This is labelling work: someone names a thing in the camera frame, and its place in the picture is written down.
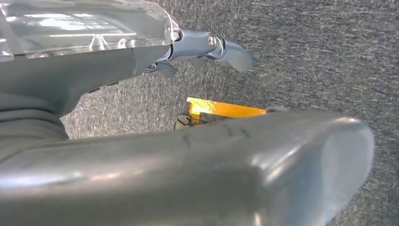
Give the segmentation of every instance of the clear plastic cover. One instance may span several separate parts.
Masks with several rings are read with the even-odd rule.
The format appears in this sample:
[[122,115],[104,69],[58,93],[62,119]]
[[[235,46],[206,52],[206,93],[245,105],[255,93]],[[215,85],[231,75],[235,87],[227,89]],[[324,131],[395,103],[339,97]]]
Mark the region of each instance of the clear plastic cover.
[[0,58],[169,45],[179,32],[144,0],[0,0],[0,9]]

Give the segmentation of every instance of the bolt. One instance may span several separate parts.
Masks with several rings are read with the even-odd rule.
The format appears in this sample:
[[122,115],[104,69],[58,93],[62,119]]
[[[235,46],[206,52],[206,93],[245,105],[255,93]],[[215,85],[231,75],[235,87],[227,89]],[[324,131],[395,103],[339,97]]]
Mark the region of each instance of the bolt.
[[174,129],[183,129],[193,126],[192,119],[185,115],[180,115],[175,121]]
[[209,45],[211,46],[211,47],[216,47],[216,45],[217,45],[217,37],[216,36],[214,36],[214,35],[210,35],[209,36],[209,38],[208,38],[208,42],[209,42]]

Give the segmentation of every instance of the gray robotic arm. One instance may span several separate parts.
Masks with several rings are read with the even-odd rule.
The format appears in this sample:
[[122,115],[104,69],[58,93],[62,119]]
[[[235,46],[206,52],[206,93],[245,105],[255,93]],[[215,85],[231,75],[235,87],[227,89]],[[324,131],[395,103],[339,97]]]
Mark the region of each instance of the gray robotic arm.
[[320,226],[367,178],[371,129],[276,112],[145,135],[68,140],[97,88],[174,60],[245,72],[250,55],[142,0],[0,0],[0,225]]

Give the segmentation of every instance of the gray plastic housing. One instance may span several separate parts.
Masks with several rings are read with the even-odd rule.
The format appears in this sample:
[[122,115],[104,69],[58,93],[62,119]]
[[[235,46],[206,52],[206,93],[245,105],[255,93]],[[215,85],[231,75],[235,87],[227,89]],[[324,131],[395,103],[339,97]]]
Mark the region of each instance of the gray plastic housing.
[[169,48],[139,47],[36,59],[16,56],[0,64],[0,112],[35,109],[64,116],[83,94],[140,75]]
[[366,124],[319,112],[66,139],[55,121],[0,123],[2,225],[320,226],[374,149]]

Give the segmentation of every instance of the yellow bracket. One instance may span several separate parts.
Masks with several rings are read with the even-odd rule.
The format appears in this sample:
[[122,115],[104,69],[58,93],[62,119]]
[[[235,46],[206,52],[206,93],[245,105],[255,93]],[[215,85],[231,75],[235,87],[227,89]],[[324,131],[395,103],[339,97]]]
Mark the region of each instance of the yellow bracket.
[[215,114],[230,118],[245,118],[266,114],[265,109],[233,105],[192,97],[188,97],[187,102],[191,103],[189,114],[193,119],[196,120],[200,119],[201,113]]

